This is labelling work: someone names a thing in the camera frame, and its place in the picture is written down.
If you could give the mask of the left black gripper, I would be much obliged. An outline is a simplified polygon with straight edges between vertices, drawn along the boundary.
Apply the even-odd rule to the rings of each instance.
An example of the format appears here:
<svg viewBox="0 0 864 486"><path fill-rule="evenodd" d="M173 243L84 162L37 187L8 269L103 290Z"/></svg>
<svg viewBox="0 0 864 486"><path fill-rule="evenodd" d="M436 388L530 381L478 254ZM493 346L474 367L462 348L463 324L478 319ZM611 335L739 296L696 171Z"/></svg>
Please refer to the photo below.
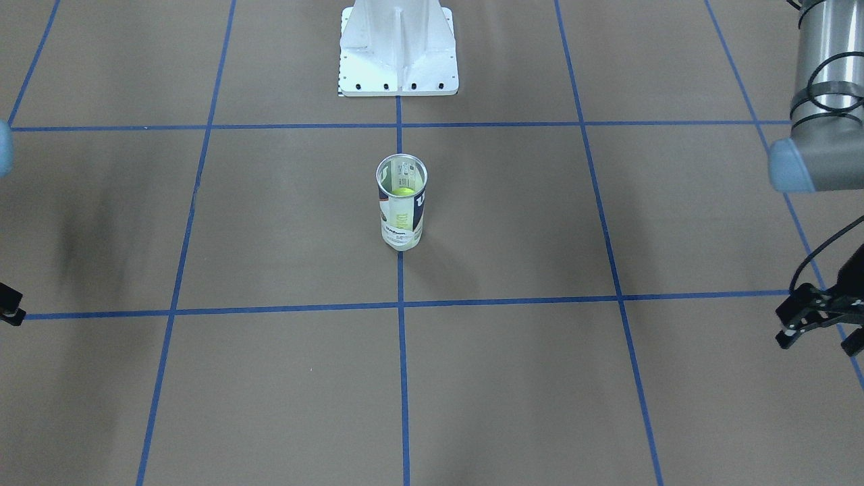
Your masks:
<svg viewBox="0 0 864 486"><path fill-rule="evenodd" d="M789 350L808 331L839 323L844 316L861 316L863 300L863 245L840 268L834 284L834 299L811 283L794 289L775 310L781 330L775 336L782 350ZM847 357L863 350L862 325L840 324L840 347Z"/></svg>

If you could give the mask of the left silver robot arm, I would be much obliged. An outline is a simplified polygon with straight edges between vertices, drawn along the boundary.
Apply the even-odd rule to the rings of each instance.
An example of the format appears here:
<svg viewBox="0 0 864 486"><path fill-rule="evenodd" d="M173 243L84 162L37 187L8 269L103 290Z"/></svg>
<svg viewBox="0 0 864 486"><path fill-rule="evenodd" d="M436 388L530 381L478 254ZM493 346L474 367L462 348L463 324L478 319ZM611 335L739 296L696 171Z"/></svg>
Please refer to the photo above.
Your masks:
<svg viewBox="0 0 864 486"><path fill-rule="evenodd" d="M790 101L790 135L768 151L772 188L786 194L861 190L863 186L863 3L799 1L797 68ZM808 332L840 324L854 330L840 342L851 358L862 352L862 249L819 290L800 283L803 269L829 245L862 225L857 218L815 247L797 265L788 296L776 308L776 342L790 348Z"/></svg>

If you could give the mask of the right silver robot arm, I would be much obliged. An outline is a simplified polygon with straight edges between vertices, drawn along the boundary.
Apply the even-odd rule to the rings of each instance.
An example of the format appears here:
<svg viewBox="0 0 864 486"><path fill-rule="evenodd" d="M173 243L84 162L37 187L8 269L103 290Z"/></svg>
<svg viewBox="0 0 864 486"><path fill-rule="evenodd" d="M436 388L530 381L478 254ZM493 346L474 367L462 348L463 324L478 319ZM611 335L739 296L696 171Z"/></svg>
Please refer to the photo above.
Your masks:
<svg viewBox="0 0 864 486"><path fill-rule="evenodd" d="M11 128L5 120L0 121L0 178L5 178L14 168L14 139Z"/></svg>

